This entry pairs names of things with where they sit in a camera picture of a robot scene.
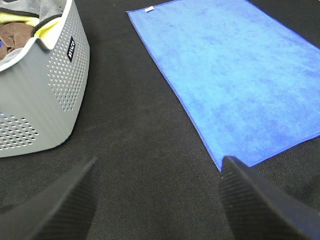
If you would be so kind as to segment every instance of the towel tag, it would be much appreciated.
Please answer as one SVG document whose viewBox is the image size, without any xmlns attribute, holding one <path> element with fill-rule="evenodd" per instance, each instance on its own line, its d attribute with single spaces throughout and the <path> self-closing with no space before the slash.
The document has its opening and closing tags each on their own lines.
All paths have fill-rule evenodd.
<svg viewBox="0 0 320 240">
<path fill-rule="evenodd" d="M 155 9 L 154 6 L 150 6 L 150 7 L 145 9 L 145 12 L 148 13 L 148 12 L 154 10 L 154 9 Z"/>
</svg>

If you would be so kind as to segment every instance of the brown cloth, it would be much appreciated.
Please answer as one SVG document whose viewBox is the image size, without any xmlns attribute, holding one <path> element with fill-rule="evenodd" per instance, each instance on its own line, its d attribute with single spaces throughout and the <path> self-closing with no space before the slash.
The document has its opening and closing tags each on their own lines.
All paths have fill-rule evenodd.
<svg viewBox="0 0 320 240">
<path fill-rule="evenodd" d="M 23 22 L 0 24 L 0 40 L 4 43 L 0 48 L 0 60 L 13 50 L 23 48 L 31 38 L 33 29 L 33 26 Z"/>
</svg>

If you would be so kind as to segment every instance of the microfiber towel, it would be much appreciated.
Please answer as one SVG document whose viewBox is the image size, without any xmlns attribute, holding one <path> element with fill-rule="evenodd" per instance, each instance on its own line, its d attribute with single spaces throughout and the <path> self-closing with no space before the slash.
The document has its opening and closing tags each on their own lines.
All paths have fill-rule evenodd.
<svg viewBox="0 0 320 240">
<path fill-rule="evenodd" d="M 253 166 L 320 134 L 320 50 L 246 0 L 129 11 L 221 169 Z"/>
</svg>

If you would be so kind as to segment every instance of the clothing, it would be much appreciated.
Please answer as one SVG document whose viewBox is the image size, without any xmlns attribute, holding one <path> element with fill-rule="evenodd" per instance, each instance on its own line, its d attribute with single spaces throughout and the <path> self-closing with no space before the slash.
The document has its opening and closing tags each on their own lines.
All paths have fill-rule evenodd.
<svg viewBox="0 0 320 240">
<path fill-rule="evenodd" d="M 13 50 L 24 47 L 33 29 L 33 26 L 23 22 L 0 24 L 0 40 L 4 43 L 0 48 L 0 60 Z"/>
<path fill-rule="evenodd" d="M 36 26 L 39 24 L 39 18 L 33 16 L 22 16 L 18 14 L 8 13 L 0 11 L 0 24 L 12 23 L 12 22 L 22 22 L 30 26 Z"/>
<path fill-rule="evenodd" d="M 43 43 L 49 47 L 54 44 L 53 41 L 56 39 L 54 36 L 59 35 L 62 28 L 63 23 L 61 22 L 61 17 L 57 17 L 43 25 L 35 32 L 34 36 L 41 38 Z"/>
</svg>

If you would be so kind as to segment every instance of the dark floor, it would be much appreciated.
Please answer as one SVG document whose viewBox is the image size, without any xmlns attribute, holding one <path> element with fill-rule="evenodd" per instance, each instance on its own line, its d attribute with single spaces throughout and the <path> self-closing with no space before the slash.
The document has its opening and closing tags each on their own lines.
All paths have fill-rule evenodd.
<svg viewBox="0 0 320 240">
<path fill-rule="evenodd" d="M 96 155 L 102 190 L 88 240 L 232 237 L 219 172 L 126 14 L 162 2 L 76 1 L 91 57 L 74 131 L 55 149 L 0 160 L 0 207 L 25 201 Z M 252 2 L 320 47 L 318 0 Z M 320 211 L 319 137 L 254 169 Z"/>
</svg>

